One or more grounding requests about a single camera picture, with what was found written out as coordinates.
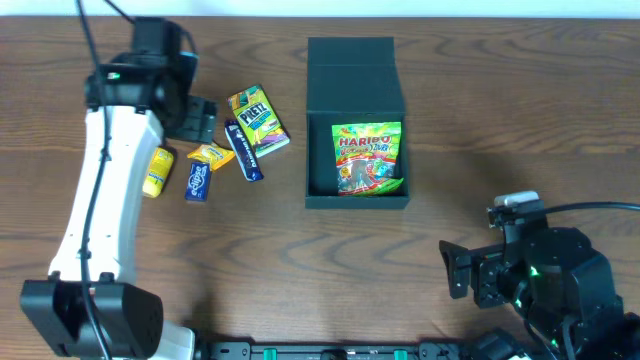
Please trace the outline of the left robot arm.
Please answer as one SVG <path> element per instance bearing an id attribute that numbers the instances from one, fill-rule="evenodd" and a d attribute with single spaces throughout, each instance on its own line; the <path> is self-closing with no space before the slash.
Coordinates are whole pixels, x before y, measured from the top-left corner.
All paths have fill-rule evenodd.
<path id="1" fill-rule="evenodd" d="M 196 332 L 164 316 L 136 284 L 143 183 L 166 138 L 208 140 L 214 105 L 189 91 L 198 58 L 136 50 L 85 83 L 85 154 L 69 223 L 43 280 L 23 284 L 20 306 L 51 350 L 80 359 L 199 359 Z"/>

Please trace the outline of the green Pretz snack box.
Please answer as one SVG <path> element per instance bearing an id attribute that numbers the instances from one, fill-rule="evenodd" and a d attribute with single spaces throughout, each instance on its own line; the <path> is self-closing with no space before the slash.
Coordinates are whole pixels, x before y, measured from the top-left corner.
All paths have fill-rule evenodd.
<path id="1" fill-rule="evenodd" d="M 258 158 L 290 142 L 286 129 L 261 85 L 253 85 L 229 96 L 227 103 Z"/>

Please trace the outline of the Haribo gummy candy bag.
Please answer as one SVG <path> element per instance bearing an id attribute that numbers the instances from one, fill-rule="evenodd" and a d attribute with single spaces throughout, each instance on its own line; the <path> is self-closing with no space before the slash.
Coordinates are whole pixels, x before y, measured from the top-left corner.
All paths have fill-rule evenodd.
<path id="1" fill-rule="evenodd" d="M 401 122 L 332 126 L 339 196 L 382 196 L 404 182 L 395 176 Z"/>

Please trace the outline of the small orange snack packet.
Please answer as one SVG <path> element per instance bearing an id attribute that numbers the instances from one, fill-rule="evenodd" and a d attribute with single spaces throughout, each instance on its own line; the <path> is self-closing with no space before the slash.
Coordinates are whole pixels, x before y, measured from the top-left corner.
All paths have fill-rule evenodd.
<path id="1" fill-rule="evenodd" d="M 190 152 L 187 157 L 208 164 L 210 170 L 215 172 L 233 160 L 235 153 L 232 150 L 223 148 L 217 143 L 212 142 L 211 144 L 200 145 L 197 149 Z"/>

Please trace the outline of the black gift box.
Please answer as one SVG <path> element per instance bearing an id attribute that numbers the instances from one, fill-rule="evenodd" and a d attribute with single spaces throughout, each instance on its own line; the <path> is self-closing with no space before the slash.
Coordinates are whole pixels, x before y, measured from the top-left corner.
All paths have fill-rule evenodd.
<path id="1" fill-rule="evenodd" d="M 410 201 L 409 155 L 403 129 L 391 176 L 403 183 L 380 196 L 340 196 L 334 125 L 405 122 L 405 102 L 391 37 L 311 37 L 307 61 L 308 209 L 403 209 Z"/>

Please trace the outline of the yellow Mentos gum bottle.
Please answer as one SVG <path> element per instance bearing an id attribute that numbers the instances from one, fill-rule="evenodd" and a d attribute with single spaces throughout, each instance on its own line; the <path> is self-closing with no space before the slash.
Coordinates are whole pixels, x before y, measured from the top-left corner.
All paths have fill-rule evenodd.
<path id="1" fill-rule="evenodd" d="M 174 155 L 169 150 L 162 147 L 155 150 L 143 183 L 144 196 L 156 198 L 162 193 L 173 163 Z"/>

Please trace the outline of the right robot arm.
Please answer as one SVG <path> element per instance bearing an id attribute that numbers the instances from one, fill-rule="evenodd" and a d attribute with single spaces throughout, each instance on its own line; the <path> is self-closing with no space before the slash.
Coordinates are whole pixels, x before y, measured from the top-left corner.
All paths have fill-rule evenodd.
<path id="1" fill-rule="evenodd" d="M 576 228 L 507 235 L 475 250 L 440 241 L 454 299 L 511 305 L 559 359 L 636 359 L 639 317 L 624 309 L 609 260 Z"/>

